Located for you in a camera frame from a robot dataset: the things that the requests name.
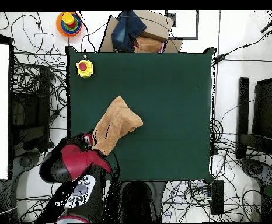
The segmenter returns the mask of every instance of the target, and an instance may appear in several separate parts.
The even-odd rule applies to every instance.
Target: blue cloth
[[[134,40],[147,28],[134,11],[122,11],[119,23],[112,32],[112,44],[115,50],[134,51]]]

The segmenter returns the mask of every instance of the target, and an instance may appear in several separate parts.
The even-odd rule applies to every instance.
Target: tan cloth
[[[96,145],[92,146],[92,149],[97,149],[107,156],[118,139],[142,125],[140,117],[128,108],[121,96],[117,96],[93,131]]]
[[[153,40],[151,38],[137,37],[137,48],[135,48],[135,53],[157,53],[162,48],[162,43],[158,40]]]

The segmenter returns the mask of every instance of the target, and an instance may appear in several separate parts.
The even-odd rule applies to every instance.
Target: green table
[[[143,126],[119,139],[121,180],[211,180],[211,59],[214,48],[191,53],[88,53],[95,76],[81,78],[83,54],[67,52],[68,135],[95,128],[121,96]],[[114,164],[110,154],[107,159]]]

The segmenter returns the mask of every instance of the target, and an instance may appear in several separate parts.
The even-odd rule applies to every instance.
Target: cardboard box
[[[154,40],[159,40],[160,42],[165,42],[166,47],[163,51],[164,53],[177,53],[178,51],[180,51],[183,40],[168,40],[169,31],[167,30],[167,26],[168,29],[171,30],[173,24],[173,20],[171,18],[145,10],[135,10],[134,12],[138,17],[144,18],[141,20],[147,26],[145,31],[141,34],[141,37],[151,38]],[[113,52],[111,35],[117,24],[118,20],[113,16],[110,16],[103,37],[103,41],[99,48],[100,53]]]

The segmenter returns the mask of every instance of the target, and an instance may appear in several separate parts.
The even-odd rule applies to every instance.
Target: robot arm
[[[100,166],[109,174],[111,167],[98,150],[91,150],[91,134],[64,138],[48,153],[40,166],[40,177],[48,182],[72,182],[90,165]]]
[[[45,157],[40,177],[62,185],[35,223],[101,221],[104,175],[111,174],[111,167],[98,150],[90,149],[92,144],[91,134],[64,138]]]

